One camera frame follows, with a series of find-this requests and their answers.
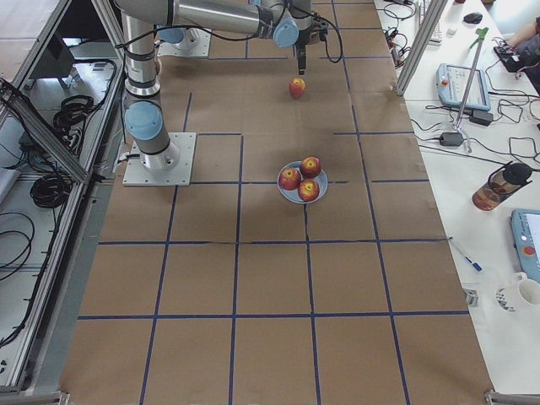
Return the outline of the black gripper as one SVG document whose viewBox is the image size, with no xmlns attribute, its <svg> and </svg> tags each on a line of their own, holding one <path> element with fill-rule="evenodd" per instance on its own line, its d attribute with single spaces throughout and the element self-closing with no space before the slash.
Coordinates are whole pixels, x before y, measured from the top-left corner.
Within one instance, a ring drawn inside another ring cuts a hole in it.
<svg viewBox="0 0 540 405">
<path fill-rule="evenodd" d="M 305 75 L 306 48 L 320 41 L 320 24 L 316 21 L 317 12 L 312 7 L 311 0 L 294 0 L 294 20 L 299 28 L 299 37 L 295 44 L 297 56 L 298 74 Z"/>
</svg>

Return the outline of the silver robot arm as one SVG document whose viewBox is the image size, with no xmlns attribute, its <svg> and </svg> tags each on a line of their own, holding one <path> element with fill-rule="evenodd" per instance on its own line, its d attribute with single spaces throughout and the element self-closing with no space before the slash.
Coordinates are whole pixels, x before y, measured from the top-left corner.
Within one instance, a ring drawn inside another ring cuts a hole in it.
<svg viewBox="0 0 540 405">
<path fill-rule="evenodd" d="M 124 122 L 149 171 L 171 169 L 180 159 L 159 105 L 157 32 L 172 30 L 175 41 L 194 29 L 236 33 L 245 40 L 271 39 L 280 48 L 295 49 L 298 72 L 304 74 L 307 45 L 320 40 L 327 29 L 309 1 L 118 1 L 116 6 L 122 16 L 126 91 L 132 97 Z"/>
</svg>

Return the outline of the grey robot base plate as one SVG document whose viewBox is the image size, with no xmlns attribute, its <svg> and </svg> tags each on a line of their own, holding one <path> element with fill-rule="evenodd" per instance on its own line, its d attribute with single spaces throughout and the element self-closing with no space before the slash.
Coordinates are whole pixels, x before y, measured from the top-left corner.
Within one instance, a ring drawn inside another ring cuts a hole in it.
<svg viewBox="0 0 540 405">
<path fill-rule="evenodd" d="M 144 154 L 136 143 L 122 158 L 127 162 L 124 186 L 189 186 L 196 148 L 195 132 L 170 132 L 170 145 L 162 153 Z"/>
</svg>

